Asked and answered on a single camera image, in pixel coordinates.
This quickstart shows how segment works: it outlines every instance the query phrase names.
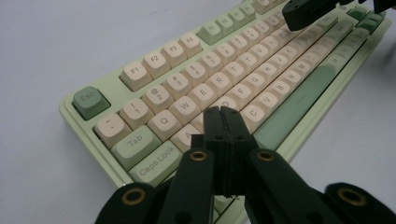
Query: white background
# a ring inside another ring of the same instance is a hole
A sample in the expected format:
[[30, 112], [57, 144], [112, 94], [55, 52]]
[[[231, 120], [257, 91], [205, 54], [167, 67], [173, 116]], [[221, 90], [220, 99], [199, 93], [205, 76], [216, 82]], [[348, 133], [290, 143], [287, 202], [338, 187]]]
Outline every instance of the white background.
[[[1, 0], [0, 223], [93, 223], [115, 186], [61, 99], [239, 3]], [[348, 182], [396, 211], [394, 36], [392, 25], [291, 164], [315, 189]]]

